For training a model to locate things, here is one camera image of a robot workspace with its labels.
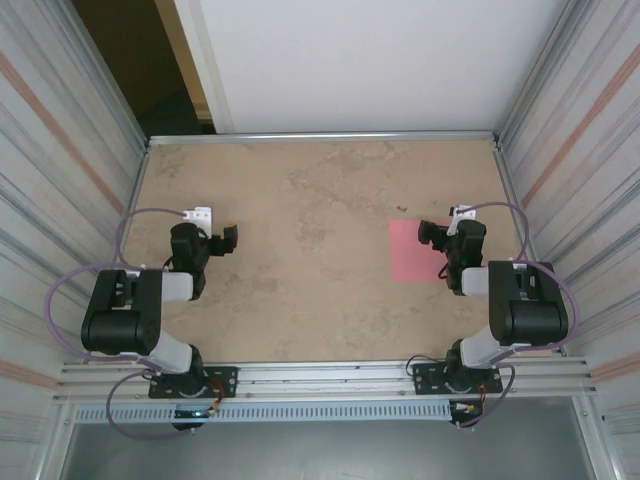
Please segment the black base controller box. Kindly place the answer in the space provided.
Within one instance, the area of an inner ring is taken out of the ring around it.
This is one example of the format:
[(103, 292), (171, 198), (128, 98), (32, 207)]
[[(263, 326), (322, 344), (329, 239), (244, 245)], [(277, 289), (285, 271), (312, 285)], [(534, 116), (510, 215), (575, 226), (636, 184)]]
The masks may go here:
[(176, 431), (194, 431), (207, 423), (217, 412), (214, 407), (207, 409), (176, 409), (171, 425)]
[(475, 425), (484, 412), (484, 404), (480, 400), (450, 401), (450, 423), (456, 428), (467, 428)]

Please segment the aluminium mounting rail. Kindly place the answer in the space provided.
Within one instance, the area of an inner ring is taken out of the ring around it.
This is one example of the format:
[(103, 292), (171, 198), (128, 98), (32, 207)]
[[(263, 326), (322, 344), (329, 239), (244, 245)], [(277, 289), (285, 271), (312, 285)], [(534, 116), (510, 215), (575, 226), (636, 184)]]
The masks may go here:
[[(54, 391), (56, 404), (97, 404), (137, 365), (65, 365)], [(416, 396), (404, 360), (239, 363), (224, 394), (235, 402), (408, 400)], [(562, 356), (516, 356), (499, 369), (510, 398), (582, 397), (597, 394), (587, 363)]]

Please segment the white door frame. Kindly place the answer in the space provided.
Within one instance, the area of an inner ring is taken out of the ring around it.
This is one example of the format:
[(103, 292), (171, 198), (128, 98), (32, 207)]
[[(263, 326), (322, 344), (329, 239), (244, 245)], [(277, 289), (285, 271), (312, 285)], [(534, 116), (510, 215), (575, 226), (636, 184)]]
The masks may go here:
[(186, 42), (218, 134), (236, 132), (221, 72), (207, 28), (203, 0), (174, 0)]

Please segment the aluminium table edge rail long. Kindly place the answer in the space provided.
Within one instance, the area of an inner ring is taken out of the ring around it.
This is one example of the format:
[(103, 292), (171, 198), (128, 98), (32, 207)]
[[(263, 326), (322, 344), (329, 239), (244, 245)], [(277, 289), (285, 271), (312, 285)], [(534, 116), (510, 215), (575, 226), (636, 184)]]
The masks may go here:
[(217, 145), (217, 144), (273, 144), (273, 143), (334, 143), (334, 142), (408, 142), (408, 141), (488, 141), (493, 143), (491, 131), (397, 131), (397, 132), (327, 132), (327, 133), (254, 133), (216, 135), (152, 136), (150, 146), (158, 145)]

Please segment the pink cloth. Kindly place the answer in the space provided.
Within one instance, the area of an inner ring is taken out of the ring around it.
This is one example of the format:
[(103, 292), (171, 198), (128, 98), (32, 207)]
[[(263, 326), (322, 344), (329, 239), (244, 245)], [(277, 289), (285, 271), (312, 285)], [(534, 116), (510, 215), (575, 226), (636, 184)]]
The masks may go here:
[(446, 263), (443, 253), (418, 240), (418, 219), (389, 221), (391, 275), (396, 283), (443, 283), (438, 277)]

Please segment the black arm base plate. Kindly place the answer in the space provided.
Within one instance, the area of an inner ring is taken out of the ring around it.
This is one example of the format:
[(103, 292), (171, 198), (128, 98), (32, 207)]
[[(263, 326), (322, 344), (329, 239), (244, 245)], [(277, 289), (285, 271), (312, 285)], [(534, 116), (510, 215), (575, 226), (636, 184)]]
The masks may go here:
[(151, 399), (225, 399), (236, 396), (239, 369), (229, 366), (205, 367), (202, 374), (162, 374), (151, 381)]
[(501, 393), (501, 375), (493, 369), (450, 367), (445, 362), (418, 363), (412, 366), (417, 395), (474, 395)]

